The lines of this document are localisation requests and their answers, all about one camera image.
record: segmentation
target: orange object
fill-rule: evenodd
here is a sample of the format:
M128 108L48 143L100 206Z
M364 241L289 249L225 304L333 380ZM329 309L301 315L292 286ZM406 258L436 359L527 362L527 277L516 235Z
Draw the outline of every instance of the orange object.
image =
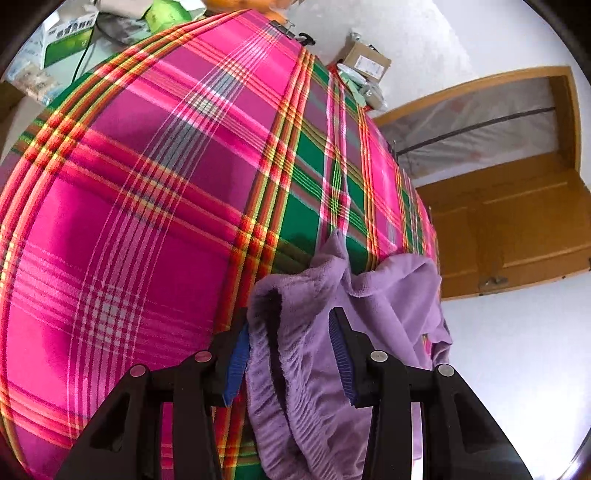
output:
M287 19L273 9L286 9L291 0L204 0L209 10L215 12L234 12L236 10L253 9L258 10L270 20L277 20L284 24Z

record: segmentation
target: cardboard box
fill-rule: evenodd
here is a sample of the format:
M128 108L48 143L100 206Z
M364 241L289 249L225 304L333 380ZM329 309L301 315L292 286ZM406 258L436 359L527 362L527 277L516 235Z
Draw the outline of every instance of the cardboard box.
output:
M339 58L343 59L343 64L376 82L384 77L392 64L392 60L357 41L350 41Z
M84 50L97 16L98 10L87 0L67 0L39 25L19 56L44 69Z

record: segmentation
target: cabinet door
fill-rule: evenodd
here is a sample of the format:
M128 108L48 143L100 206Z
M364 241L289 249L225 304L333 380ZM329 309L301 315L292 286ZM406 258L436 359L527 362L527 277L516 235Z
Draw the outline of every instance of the cabinet door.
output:
M478 215L480 292L588 270L588 201L589 192L574 170L486 192Z
M479 292L474 214L467 206L432 212L440 251L442 298L473 296Z

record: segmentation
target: cloth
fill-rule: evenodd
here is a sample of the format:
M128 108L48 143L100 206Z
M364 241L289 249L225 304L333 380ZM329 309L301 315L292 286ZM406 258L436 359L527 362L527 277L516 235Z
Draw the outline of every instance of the cloth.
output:
M334 231L300 275L269 275L249 301L248 413L271 480L360 479L371 408L345 397L329 336L329 311L344 308L353 330L405 365L433 368L423 335L445 362L452 339L439 308L432 260L393 255L352 275L345 238ZM421 457L421 416L413 405L413 456Z
M173 28L64 92L0 167L0 431L54 478L136 363L178 364L334 228L353 271L436 259L427 212L340 82L257 12ZM226 480L264 478L244 389ZM163 477L172 476L165 410Z

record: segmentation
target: white wall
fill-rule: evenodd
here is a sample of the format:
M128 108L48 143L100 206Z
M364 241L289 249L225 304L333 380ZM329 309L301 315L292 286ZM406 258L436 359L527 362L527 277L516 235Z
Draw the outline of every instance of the white wall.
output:
M581 176L591 184L591 85L569 49L523 0L433 0L468 53L478 77L509 70L570 65L583 131Z
M336 60L351 29L391 59L380 83L390 109L477 78L432 0L306 0L288 16L293 31L314 37L310 50L324 63Z
M556 479L591 426L591 273L443 303L451 362L535 478Z

